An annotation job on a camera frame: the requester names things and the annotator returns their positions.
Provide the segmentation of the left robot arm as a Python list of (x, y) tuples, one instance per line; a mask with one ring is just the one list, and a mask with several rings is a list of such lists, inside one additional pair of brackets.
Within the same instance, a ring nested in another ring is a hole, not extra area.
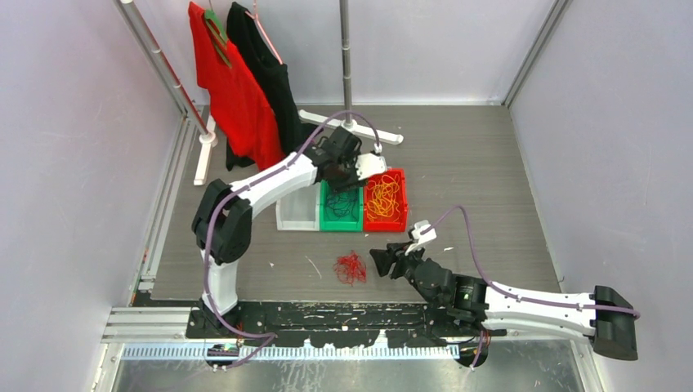
[(252, 242), (255, 218), (283, 197), (323, 180), (338, 191), (363, 186), (369, 174), (361, 146), (358, 136), (338, 128), (318, 141), (307, 140), (256, 175), (207, 186), (191, 230), (203, 262), (201, 301), (210, 331), (227, 337), (238, 327), (238, 266)]

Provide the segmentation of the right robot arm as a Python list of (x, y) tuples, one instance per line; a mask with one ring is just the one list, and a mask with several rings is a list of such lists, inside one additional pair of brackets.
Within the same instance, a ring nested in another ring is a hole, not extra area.
[(541, 292), (456, 274), (408, 243), (389, 243), (369, 252), (378, 275), (402, 278), (434, 309), (443, 310), (456, 329), (471, 336), (483, 331), (535, 330), (586, 341), (603, 357), (636, 361), (637, 313), (614, 288), (592, 292)]

